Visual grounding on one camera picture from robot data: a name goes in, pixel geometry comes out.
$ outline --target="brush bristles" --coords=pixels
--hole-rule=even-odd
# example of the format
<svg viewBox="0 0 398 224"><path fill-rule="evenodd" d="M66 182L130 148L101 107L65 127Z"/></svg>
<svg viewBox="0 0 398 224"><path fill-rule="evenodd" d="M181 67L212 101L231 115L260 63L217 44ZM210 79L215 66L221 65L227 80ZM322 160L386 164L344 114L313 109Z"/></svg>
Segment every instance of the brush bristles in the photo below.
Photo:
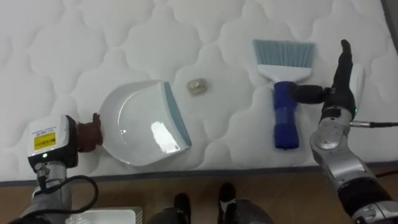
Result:
<svg viewBox="0 0 398 224"><path fill-rule="evenodd" d="M253 46L259 65L311 68L315 55L314 43L254 40Z"/></svg>

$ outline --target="yellow label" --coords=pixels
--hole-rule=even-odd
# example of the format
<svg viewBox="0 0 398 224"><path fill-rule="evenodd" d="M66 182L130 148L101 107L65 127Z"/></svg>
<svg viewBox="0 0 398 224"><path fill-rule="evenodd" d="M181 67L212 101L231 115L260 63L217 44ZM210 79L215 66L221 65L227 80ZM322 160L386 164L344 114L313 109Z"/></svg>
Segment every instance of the yellow label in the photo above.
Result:
<svg viewBox="0 0 398 224"><path fill-rule="evenodd" d="M55 144L55 133L44 134L35 138L35 150L39 150Z"/></svg>

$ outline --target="dustpan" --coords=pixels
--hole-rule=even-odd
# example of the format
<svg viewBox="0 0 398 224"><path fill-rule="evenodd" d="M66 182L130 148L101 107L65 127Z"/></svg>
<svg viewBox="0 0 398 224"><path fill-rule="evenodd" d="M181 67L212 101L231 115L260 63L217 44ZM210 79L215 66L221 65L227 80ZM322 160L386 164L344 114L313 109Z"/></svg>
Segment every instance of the dustpan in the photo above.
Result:
<svg viewBox="0 0 398 224"><path fill-rule="evenodd" d="M168 82L129 83L112 91L99 111L104 148L133 166L145 166L191 146Z"/></svg>

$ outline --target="white quilted mattress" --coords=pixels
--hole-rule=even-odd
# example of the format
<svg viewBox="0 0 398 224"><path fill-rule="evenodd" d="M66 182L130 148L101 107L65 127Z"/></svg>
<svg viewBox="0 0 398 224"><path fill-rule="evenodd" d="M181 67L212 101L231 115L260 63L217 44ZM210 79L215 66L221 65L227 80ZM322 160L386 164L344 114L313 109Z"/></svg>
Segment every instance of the white quilted mattress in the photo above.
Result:
<svg viewBox="0 0 398 224"><path fill-rule="evenodd" d="M348 39L366 71L357 119L398 121L398 56L377 0L0 0L0 181L35 178L28 122L89 122L111 90L150 79L171 83L192 147L144 167L99 148L69 175L315 165L308 140L320 106L298 107L299 149L275 149L253 39L315 42L307 83L324 86ZM189 94L194 78L210 84L205 94ZM349 144L366 162L398 160L398 129L352 129Z"/></svg>

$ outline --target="black cable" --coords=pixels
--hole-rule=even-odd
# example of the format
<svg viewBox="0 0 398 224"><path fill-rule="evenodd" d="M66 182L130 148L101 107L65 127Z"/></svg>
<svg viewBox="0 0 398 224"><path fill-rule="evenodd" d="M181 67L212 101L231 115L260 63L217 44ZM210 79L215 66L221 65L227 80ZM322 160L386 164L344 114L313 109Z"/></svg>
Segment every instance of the black cable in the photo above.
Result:
<svg viewBox="0 0 398 224"><path fill-rule="evenodd" d="M69 182L71 182L73 180L78 180L78 179L85 180L85 181L89 182L93 186L94 196L93 196L93 199L91 200L90 203L88 203L87 205L85 205L85 206L83 206L83 207L81 207L79 209L76 209L76 210L68 210L68 209L43 209L43 210L37 210L37 211L31 212L31 213L25 215L23 218L37 216L37 215L43 215L43 214L48 214L48 213L78 214L78 213L83 213L83 212L89 210L95 204L95 202L97 201L99 190L98 190L97 183L92 178L87 177L85 175L76 175L74 177L66 178L62 183L58 184L55 187L47 189L43 193L45 193L45 194L54 193L55 191L61 189L65 184L67 184L67 183L69 183Z"/></svg>
<svg viewBox="0 0 398 224"><path fill-rule="evenodd" d="M377 178L381 178L381 177L387 177L389 175L394 175L394 174L398 174L398 170L393 170L393 171L384 172L384 173L381 173L381 174L376 174L375 176Z"/></svg>
<svg viewBox="0 0 398 224"><path fill-rule="evenodd" d="M370 128L390 128L398 127L397 122L369 122Z"/></svg>

